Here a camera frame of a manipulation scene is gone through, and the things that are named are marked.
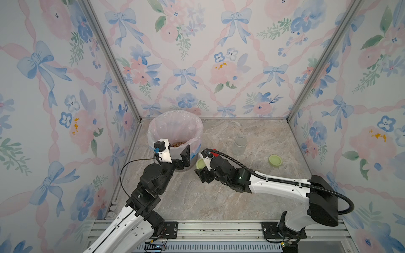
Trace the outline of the green lid jar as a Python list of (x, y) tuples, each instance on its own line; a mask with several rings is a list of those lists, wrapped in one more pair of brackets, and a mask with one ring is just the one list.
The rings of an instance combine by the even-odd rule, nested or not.
[(205, 164), (204, 159), (198, 159), (197, 162), (196, 162), (196, 169), (197, 170), (202, 170), (204, 168), (206, 168), (206, 164)]
[(236, 137), (234, 139), (233, 154), (241, 156), (245, 153), (247, 147), (247, 139), (244, 137)]

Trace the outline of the light green jar lid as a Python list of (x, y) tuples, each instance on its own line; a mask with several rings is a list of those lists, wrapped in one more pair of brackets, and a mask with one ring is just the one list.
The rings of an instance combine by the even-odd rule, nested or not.
[(269, 163), (273, 167), (279, 167), (282, 165), (283, 160), (280, 156), (278, 155), (270, 155), (269, 156)]

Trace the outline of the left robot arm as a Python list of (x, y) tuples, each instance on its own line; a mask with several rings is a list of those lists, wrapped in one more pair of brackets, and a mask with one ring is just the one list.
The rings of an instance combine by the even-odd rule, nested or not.
[(145, 167), (136, 189), (116, 219), (90, 245), (86, 253), (131, 253), (148, 239), (163, 234), (165, 220), (154, 211), (176, 170), (190, 167), (190, 146), (173, 159), (167, 139), (154, 144), (154, 163)]

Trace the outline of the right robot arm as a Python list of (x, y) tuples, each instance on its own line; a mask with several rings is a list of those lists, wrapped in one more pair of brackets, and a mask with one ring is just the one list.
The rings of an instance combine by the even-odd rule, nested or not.
[(303, 228), (320, 224), (336, 227), (339, 224), (337, 196), (323, 179), (288, 179), (270, 177), (257, 171), (234, 167), (221, 156), (202, 158), (203, 167), (195, 169), (202, 183), (218, 181), (235, 192), (269, 194), (301, 203), (293, 211), (284, 211), (277, 224), (281, 235), (298, 233)]

